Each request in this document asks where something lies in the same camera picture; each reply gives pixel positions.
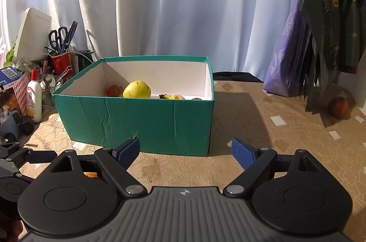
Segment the banana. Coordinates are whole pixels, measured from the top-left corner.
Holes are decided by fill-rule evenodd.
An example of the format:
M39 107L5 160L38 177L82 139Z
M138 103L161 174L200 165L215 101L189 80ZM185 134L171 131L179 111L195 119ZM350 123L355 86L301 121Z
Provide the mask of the banana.
M159 95L161 99L185 99L183 96L180 96L179 94L176 94L174 96L170 96L168 94L161 94Z

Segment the green box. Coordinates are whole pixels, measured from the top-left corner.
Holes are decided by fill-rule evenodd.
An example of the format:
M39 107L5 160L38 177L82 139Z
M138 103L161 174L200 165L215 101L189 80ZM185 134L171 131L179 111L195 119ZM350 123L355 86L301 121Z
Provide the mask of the green box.
M151 98L106 97L112 85L143 80ZM186 100L160 99L179 94ZM137 136L141 151L207 156L214 85L208 57L124 56L98 60L53 94L74 141L117 147Z

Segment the white router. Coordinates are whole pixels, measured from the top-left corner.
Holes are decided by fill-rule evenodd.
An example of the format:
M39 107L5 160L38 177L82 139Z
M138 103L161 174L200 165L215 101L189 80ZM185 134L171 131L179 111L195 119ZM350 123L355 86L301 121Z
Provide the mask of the white router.
M47 54L48 34L52 17L35 9L25 10L18 37L16 38L13 62L22 57L28 61L42 60Z

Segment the red strawberry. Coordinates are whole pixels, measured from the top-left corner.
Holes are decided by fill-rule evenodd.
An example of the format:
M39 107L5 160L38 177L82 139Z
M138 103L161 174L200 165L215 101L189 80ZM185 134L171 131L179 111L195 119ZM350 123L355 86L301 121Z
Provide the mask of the red strawberry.
M105 92L108 97L120 97L122 96L123 88L122 86L113 85Z

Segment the red pen holder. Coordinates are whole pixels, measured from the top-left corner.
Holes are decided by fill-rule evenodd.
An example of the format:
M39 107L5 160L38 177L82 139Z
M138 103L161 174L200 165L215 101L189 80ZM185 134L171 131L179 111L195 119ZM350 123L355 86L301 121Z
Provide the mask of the red pen holder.
M52 63L54 64L54 70L56 72L56 75L61 75L67 67L71 66L71 58L70 58L70 52L62 53L57 56L51 56ZM74 71L70 70L65 77L64 81L69 80L74 75Z

